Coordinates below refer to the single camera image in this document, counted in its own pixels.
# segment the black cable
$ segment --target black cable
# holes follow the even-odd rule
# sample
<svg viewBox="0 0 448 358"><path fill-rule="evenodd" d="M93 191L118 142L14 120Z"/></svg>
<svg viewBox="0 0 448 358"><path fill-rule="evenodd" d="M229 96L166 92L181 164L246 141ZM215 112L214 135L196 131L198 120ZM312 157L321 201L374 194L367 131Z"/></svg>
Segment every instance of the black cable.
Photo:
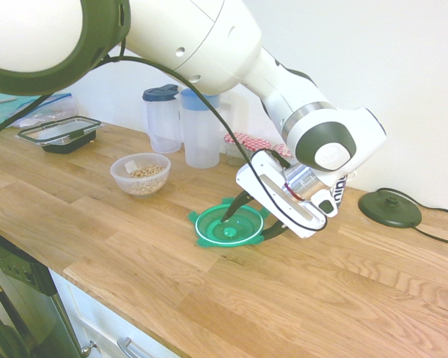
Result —
<svg viewBox="0 0 448 358"><path fill-rule="evenodd" d="M328 223L328 219L327 217L324 215L324 219L325 222L323 223L323 225L321 227L319 227L318 229L314 229L312 227L306 227L298 222L296 222L294 219L292 219L288 214L286 214L285 211L283 211L283 209L280 208L279 205L277 205L277 203L275 202L275 200L273 199L273 197L271 196L271 194L269 193L269 191L267 190L267 188L265 187L264 183L262 182L262 180L259 178L259 174L255 171L254 166L251 163L251 160L247 157L246 152L243 150L242 146L240 145L239 141L237 140L237 138L235 137L234 133L232 132L232 129L228 126L228 124L225 122L224 118L221 117L221 115L219 114L219 112L217 112L217 110L213 107L213 105L203 96L203 94L200 93L200 91L191 83L189 82L186 78L184 78L183 76L181 76L179 73L174 72L171 69L168 69L165 66L160 65L159 63L155 63L152 62L150 60L146 60L144 58L141 57L132 57L132 56L125 56L124 55L124 51L125 51L125 40L123 40L121 42L121 50L119 53L119 56L116 57L110 57L109 54L107 54L101 61L98 62L98 64L93 68L93 69L98 69L99 67L107 64L107 63L111 63L111 62L119 62L121 60L124 61L131 61L131 62L137 62L137 63L144 63L145 65L154 67L156 69L159 69L160 71L167 73L168 75L170 75L171 77L177 79L178 81L182 82L183 84L185 84L186 86L188 86L189 88L192 89L192 91L199 97L199 99L201 99L202 102L204 102L204 104L209 108L209 110L217 117L217 119L219 119L219 121L223 124L224 128L227 130L227 132L229 133L229 135L231 136L231 138L234 140L234 142L236 143L237 149L239 150L239 152L243 155L244 160L246 161L246 163L249 165L249 168L251 169L252 173L254 174L255 178L257 179L257 182L261 185L262 189L264 190L264 192L267 194L267 196L269 197L270 201L274 204L274 206L277 208L277 210L279 210L282 215L284 215L286 218L288 218L291 222L293 222L295 225L297 225L298 227L301 227L303 229L309 230L309 231L313 231L313 232L318 232L321 231L323 229L326 228L327 223ZM17 119L22 118L23 116L26 116L27 114L29 114L32 110L34 110L35 108L37 108L40 104L42 104L51 94L49 95L42 95L40 98L38 98L35 102L33 102L32 104L30 104L29 106L27 106L25 109L21 110L20 112L18 112L17 114L15 114L14 116L11 116L9 119L6 119L3 123L0 124L0 131L4 128L6 128L8 125L10 125L11 123L15 122Z"/></svg>
<svg viewBox="0 0 448 358"><path fill-rule="evenodd" d="M111 56L109 54L106 54L106 56L92 69L97 69L98 67L105 65L108 62L118 62L123 58L123 55L125 54L126 49L126 38L123 39L121 42L121 49L119 50L119 56L115 57L115 60L112 60ZM0 132L14 123L16 120L25 117L29 113L31 113L33 110L35 110L38 106L40 106L44 101L46 101L53 93L50 93L48 95L42 95L41 97L37 98L35 101L31 102L27 107L25 107L23 110L19 111L18 113L14 114L8 119L5 119L0 124Z"/></svg>
<svg viewBox="0 0 448 358"><path fill-rule="evenodd" d="M121 56L121 57L109 57L106 58L102 61L100 61L100 63L98 63L98 65L96 66L96 68L105 65L106 63L110 63L110 62L116 62L117 60L124 60L124 61L131 61L131 62L137 62L137 63L144 63L148 66L154 67L156 69L159 69L160 71L167 73L168 75L170 75L171 77L177 79L178 81L182 82L183 84L185 84L186 86L188 86L189 88L192 89L192 91L199 97L199 99L204 102L204 104L209 108L209 110L217 117L217 119L219 119L219 121L223 124L224 128L227 130L227 132L229 133L229 135L231 136L231 138L234 140L234 142L236 143L237 149L239 150L239 152L243 155L244 160L246 161L246 163L249 165L249 168L251 169L252 173L254 174L255 178L257 179L257 182L261 185L262 189L264 190L264 192L266 193L266 195L269 197L270 201L274 204L274 206L277 208L277 210L279 210L282 215L284 215L286 218L288 218L291 222L293 222L295 225L297 225L298 227L301 227L303 229L309 230L309 231L313 231L313 232L318 232L321 231L323 229L326 228L328 220L327 217L324 215L324 219L325 222L323 223L323 225L321 227L319 227L318 229L314 229L312 227L306 227L300 223L298 223L297 221L295 221L294 219L292 219L288 214L286 214L285 211L283 211L283 209L280 208L279 205L277 205L277 203L275 202L275 200L273 199L273 197L271 196L271 194L269 193L269 191L267 190L267 188L265 187L264 183L262 182L262 180L259 178L259 174L255 171L254 166L251 163L251 160L247 157L246 152L243 150L242 146L240 145L239 141L237 140L237 138L235 137L234 133L232 132L232 129L228 126L228 124L225 122L224 118L221 117L221 115L219 114L219 112L217 112L217 110L213 107L213 105L203 96L203 94L200 93L200 91L191 83L189 82L186 78L184 78L183 76L181 76L179 73L174 72L171 69L168 69L165 66L160 65L159 63L155 63L152 62L150 60L146 60L144 58L141 57L132 57L132 56Z"/></svg>
<svg viewBox="0 0 448 358"><path fill-rule="evenodd" d="M399 190L396 190L396 189L391 189L391 188L380 188L380 189L377 190L377 192L381 192L381 191L385 191L385 192L395 192L396 194L401 195L401 196L404 197L404 198L407 198L409 201L413 201L414 204L416 204L416 205L418 205L418 206L420 206L420 207L424 207L424 208L429 209L429 210L437 210L437 211L442 211L442 212L444 212L444 213L448 213L448 209L443 209L443 208L441 208L441 207L427 207L427 206L425 206L425 205L423 205L423 204L420 204L418 201L416 201L415 199L413 199L410 195L405 194L404 192L400 192ZM438 240L438 241L441 241L441 242L445 242L446 244L448 244L448 240L446 240L446 239L442 239L442 238L440 238L440 237L438 237L438 236L431 235L430 233L426 233L426 232L420 230L419 228L417 228L416 226L412 226L411 228L412 228L412 229L415 229L416 231L418 231L419 233L422 233L423 235L425 235L425 236L427 236L427 237L430 237L430 238L432 238L432 239L435 239L435 240Z"/></svg>

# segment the jar lid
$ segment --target jar lid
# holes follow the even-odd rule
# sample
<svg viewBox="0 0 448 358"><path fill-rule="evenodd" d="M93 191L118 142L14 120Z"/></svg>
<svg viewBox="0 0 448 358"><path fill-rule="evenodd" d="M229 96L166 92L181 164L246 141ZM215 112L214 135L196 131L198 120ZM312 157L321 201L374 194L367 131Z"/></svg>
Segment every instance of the jar lid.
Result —
<svg viewBox="0 0 448 358"><path fill-rule="evenodd" d="M285 144L278 144L274 147L274 151L279 153L284 158L290 158L292 157L292 153L290 152L290 149Z"/></svg>
<svg viewBox="0 0 448 358"><path fill-rule="evenodd" d="M251 138L244 142L244 147L246 147L250 151L258 151L259 149L269 149L270 147L272 147L272 145L268 140Z"/></svg>
<svg viewBox="0 0 448 358"><path fill-rule="evenodd" d="M247 140L249 140L249 136L245 133L233 133L233 134L240 144L244 144ZM231 137L231 134L229 134L229 133L227 133L224 136L224 142L229 143L229 144L235 144L234 140Z"/></svg>
<svg viewBox="0 0 448 358"><path fill-rule="evenodd" d="M143 99L148 102L172 101L178 93L178 86L167 84L162 87L147 89L143 93Z"/></svg>

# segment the white bowl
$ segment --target white bowl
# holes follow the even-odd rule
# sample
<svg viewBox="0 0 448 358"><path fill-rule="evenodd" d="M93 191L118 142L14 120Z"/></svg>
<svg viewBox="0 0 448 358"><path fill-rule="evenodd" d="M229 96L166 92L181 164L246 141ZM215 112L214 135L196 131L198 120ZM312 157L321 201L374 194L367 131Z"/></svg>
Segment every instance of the white bowl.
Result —
<svg viewBox="0 0 448 358"><path fill-rule="evenodd" d="M133 167L133 163L138 169L144 168L150 164L162 166L164 170L151 177L131 178L131 173L126 170L126 165ZM153 195L166 183L171 169L171 161L164 155L156 153L139 153L128 155L118 159L111 166L110 173L116 184L128 194L137 197L146 197Z"/></svg>

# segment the plastic pitcher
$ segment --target plastic pitcher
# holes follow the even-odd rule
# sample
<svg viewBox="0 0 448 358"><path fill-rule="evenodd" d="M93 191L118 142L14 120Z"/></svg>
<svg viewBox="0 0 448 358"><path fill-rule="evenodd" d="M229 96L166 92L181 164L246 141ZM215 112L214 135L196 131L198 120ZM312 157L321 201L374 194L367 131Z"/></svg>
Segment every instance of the plastic pitcher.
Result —
<svg viewBox="0 0 448 358"><path fill-rule="evenodd" d="M219 108L220 95L205 97ZM181 106L186 164L198 169L216 166L220 160L219 121L191 89L181 92Z"/></svg>
<svg viewBox="0 0 448 358"><path fill-rule="evenodd" d="M173 153L181 148L179 102L175 98L178 93L178 86L173 84L143 93L144 128L156 153Z"/></svg>

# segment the dishwasher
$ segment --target dishwasher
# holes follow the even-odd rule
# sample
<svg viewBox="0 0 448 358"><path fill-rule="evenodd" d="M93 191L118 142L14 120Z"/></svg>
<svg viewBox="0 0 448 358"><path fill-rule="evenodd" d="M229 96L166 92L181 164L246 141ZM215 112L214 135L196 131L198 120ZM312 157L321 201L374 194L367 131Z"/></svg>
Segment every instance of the dishwasher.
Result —
<svg viewBox="0 0 448 358"><path fill-rule="evenodd" d="M49 270L0 236L0 358L84 358Z"/></svg>

